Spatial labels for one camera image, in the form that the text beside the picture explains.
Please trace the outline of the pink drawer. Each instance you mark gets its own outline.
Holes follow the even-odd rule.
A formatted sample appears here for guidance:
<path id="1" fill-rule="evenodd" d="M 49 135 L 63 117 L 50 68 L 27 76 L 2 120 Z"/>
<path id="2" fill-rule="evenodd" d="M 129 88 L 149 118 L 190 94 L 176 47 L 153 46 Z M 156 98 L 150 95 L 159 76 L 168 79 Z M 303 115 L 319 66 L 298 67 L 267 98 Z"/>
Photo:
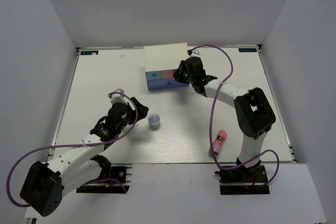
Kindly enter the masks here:
<path id="1" fill-rule="evenodd" d="M 174 79 L 174 73 L 176 72 L 176 69 L 171 70 L 162 70 L 161 71 L 161 77 L 162 79 Z"/>

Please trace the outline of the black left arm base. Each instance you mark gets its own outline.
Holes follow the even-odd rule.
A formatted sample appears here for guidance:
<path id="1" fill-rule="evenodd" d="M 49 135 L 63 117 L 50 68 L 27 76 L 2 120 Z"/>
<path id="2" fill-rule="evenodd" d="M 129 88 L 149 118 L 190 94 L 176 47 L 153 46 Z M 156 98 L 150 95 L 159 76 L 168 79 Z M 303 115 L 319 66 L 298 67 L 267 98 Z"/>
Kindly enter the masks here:
<path id="1" fill-rule="evenodd" d="M 112 164 L 109 174 L 101 174 L 89 184 L 76 189 L 80 194 L 126 194 L 132 180 L 132 164 Z"/>

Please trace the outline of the dark blue drawer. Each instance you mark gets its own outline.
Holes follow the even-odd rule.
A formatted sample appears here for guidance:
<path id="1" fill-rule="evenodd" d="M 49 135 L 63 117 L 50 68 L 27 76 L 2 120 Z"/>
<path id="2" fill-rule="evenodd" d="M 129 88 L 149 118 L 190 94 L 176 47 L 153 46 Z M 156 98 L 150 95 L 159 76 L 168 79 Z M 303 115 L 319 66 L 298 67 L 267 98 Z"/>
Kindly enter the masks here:
<path id="1" fill-rule="evenodd" d="M 152 80 L 147 82 L 148 90 L 188 87 L 188 83 L 180 83 L 174 79 Z"/>

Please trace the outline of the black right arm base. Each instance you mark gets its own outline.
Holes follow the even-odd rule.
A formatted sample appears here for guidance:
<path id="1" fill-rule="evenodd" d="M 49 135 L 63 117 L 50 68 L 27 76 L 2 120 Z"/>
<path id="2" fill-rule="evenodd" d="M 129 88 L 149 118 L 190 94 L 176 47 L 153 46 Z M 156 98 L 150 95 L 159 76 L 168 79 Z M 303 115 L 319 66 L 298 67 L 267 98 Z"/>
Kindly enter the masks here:
<path id="1" fill-rule="evenodd" d="M 218 170 L 221 195 L 269 195 L 268 177 L 264 165 L 246 169 Z"/>

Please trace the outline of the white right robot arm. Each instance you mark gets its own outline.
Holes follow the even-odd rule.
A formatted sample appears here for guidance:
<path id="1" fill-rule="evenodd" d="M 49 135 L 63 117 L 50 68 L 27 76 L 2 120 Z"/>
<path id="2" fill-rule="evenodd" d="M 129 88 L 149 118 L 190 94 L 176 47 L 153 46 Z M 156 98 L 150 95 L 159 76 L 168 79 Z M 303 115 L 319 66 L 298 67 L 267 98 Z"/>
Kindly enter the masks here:
<path id="1" fill-rule="evenodd" d="M 243 143 L 236 166 L 221 170 L 237 170 L 238 177 L 247 182 L 256 175 L 260 166 L 261 148 L 267 133 L 276 121 L 276 116 L 265 93 L 261 88 L 250 90 L 238 88 L 221 82 L 217 77 L 207 75 L 201 58 L 189 57 L 182 60 L 173 74 L 174 79 L 180 83 L 190 84 L 196 93 L 212 98 L 212 108 L 209 120 L 209 139 L 212 140 L 213 117 L 217 101 L 235 109 L 237 122 L 243 133 Z"/>

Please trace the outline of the light blue drawer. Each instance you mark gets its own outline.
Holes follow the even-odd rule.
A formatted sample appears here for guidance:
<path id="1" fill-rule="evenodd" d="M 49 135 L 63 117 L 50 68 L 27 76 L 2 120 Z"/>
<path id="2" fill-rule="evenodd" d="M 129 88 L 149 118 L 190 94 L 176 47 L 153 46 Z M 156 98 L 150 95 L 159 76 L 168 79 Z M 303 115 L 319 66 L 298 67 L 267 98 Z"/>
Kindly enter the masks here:
<path id="1" fill-rule="evenodd" d="M 148 71 L 145 73 L 147 81 L 161 80 L 162 73 L 161 71 Z"/>

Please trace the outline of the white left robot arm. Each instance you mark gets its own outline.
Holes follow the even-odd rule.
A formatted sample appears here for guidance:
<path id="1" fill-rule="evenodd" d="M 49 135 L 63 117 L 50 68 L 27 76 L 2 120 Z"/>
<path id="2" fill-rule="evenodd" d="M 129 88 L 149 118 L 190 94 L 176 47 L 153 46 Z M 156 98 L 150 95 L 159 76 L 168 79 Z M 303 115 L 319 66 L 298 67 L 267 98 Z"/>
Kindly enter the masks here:
<path id="1" fill-rule="evenodd" d="M 32 164 L 20 192 L 21 199 L 46 217 L 74 189 L 89 181 L 100 183 L 108 180 L 111 162 L 103 152 L 126 126 L 144 119 L 149 111 L 135 97 L 130 100 L 127 102 L 124 96 L 112 95 L 108 114 L 98 120 L 79 147 L 73 147 L 50 161 Z"/>

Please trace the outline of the pink capped clear tube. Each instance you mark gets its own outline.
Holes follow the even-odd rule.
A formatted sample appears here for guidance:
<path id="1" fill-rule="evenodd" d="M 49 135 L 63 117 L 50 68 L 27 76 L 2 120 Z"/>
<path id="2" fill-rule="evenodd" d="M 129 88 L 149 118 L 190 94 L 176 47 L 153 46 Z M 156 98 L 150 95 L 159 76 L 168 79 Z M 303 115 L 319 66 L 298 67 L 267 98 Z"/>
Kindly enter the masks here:
<path id="1" fill-rule="evenodd" d="M 217 136 L 213 141 L 213 150 L 214 150 L 214 153 L 215 153 L 216 157 L 219 155 L 226 139 L 227 139 L 226 131 L 225 130 L 220 130 L 217 133 Z"/>

